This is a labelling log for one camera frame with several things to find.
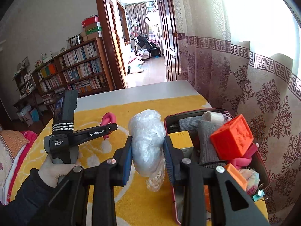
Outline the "white gloved left hand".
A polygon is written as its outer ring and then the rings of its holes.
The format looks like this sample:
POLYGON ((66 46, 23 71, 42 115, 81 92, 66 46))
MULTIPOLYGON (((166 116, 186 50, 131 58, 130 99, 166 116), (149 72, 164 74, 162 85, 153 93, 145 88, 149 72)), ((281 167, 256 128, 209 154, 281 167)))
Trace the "white gloved left hand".
POLYGON ((54 164, 50 155, 47 155, 38 174, 46 185, 55 188, 59 178, 67 175, 74 167, 76 167, 76 164, 54 164))

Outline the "dark left sleeve forearm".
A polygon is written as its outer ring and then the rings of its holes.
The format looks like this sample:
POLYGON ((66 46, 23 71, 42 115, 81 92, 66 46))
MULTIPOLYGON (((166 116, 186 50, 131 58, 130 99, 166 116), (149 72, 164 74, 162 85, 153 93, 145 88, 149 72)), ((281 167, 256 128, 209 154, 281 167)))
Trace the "dark left sleeve forearm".
POLYGON ((15 200, 1 205, 1 225, 27 225, 49 199, 56 185, 57 179, 49 170, 31 169, 15 200))

